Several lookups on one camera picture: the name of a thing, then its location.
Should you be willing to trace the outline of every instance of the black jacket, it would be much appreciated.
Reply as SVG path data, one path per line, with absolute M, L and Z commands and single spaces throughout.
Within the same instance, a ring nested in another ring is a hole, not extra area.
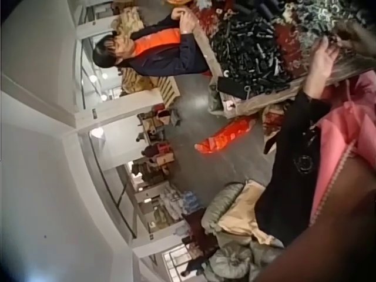
M 330 105 L 298 93 L 277 136 L 270 183 L 255 205 L 260 230 L 288 246 L 309 225 L 320 165 L 319 128 Z
M 137 40 L 168 28 L 178 28 L 179 21 L 171 19 L 171 15 L 155 25 L 147 26 L 131 34 Z M 132 68 L 143 76 L 174 76 L 190 73 L 203 73 L 209 70 L 206 60 L 194 40 L 193 34 L 181 35 L 180 44 L 158 46 L 149 49 L 139 56 L 123 60 L 118 67 Z

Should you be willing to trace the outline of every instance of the red cloth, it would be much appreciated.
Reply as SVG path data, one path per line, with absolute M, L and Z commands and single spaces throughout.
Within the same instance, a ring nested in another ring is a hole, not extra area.
M 244 135 L 250 131 L 256 122 L 256 116 L 243 116 L 226 125 L 214 136 L 205 139 L 199 144 L 195 144 L 195 148 L 202 154 L 211 154 L 222 150 L 229 145 L 234 139 Z

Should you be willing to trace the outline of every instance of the navy jacket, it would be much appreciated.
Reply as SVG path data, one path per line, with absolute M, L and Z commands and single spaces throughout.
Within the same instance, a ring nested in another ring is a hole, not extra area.
M 155 25 L 147 26 L 130 35 L 137 40 L 164 29 L 178 28 L 179 21 L 171 15 Z M 120 68 L 132 68 L 143 76 L 174 76 L 189 73 L 203 73 L 209 70 L 206 60 L 194 40 L 193 34 L 182 34 L 180 44 L 170 44 L 149 49 L 137 57 L 123 60 Z

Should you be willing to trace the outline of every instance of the sleeve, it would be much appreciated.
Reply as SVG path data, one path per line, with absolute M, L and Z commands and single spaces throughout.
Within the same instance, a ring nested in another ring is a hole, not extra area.
M 296 135 L 307 130 L 330 111 L 329 104 L 309 98 L 299 91 L 294 103 L 286 111 L 281 131 L 278 135 Z
M 174 76 L 184 75 L 194 65 L 194 57 L 196 54 L 196 41 L 194 35 L 183 34 L 181 36 L 179 55 L 171 58 L 154 62 L 154 69 L 158 73 L 150 74 L 150 76 Z

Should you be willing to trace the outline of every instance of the pile of bolts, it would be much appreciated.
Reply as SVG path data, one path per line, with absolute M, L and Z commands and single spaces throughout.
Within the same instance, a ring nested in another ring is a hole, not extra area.
M 290 87 L 292 77 L 283 65 L 274 26 L 256 10 L 246 18 L 235 14 L 224 20 L 211 39 L 211 48 L 223 76 L 249 86 L 249 98 Z
M 372 24 L 368 12 L 361 10 L 355 0 L 296 0 L 285 4 L 284 9 L 297 15 L 297 22 L 293 20 L 292 24 L 297 27 L 295 32 L 304 58 L 319 36 L 335 39 L 331 30 L 337 20 L 355 19 L 363 25 Z M 283 24 L 283 18 L 273 22 Z M 210 40 L 223 76 L 247 87 L 248 98 L 290 87 L 293 79 L 284 66 L 274 26 L 256 9 L 246 16 L 225 16 Z

